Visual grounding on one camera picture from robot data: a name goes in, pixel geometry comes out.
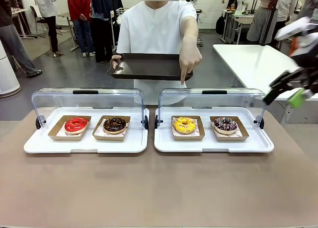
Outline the person's left hand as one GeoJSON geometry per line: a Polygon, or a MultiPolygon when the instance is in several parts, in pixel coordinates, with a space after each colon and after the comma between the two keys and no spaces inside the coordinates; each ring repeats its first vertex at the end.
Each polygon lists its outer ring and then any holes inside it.
{"type": "Polygon", "coordinates": [[[197,47],[197,38],[184,36],[179,52],[179,64],[181,69],[180,83],[184,85],[185,77],[201,62],[202,55],[197,47]]]}

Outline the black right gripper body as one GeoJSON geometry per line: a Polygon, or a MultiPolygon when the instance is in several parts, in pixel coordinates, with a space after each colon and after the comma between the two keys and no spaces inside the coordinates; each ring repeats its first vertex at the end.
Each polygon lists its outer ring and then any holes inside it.
{"type": "Polygon", "coordinates": [[[318,89],[318,50],[297,49],[293,52],[291,58],[296,62],[299,68],[293,72],[295,75],[292,83],[305,89],[318,89]]]}

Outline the person's right hand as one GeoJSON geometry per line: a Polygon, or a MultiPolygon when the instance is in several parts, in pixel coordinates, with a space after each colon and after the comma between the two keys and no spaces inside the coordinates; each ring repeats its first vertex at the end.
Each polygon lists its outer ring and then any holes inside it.
{"type": "Polygon", "coordinates": [[[113,55],[110,61],[110,66],[113,69],[116,69],[116,67],[119,65],[121,62],[122,56],[121,55],[113,55]]]}

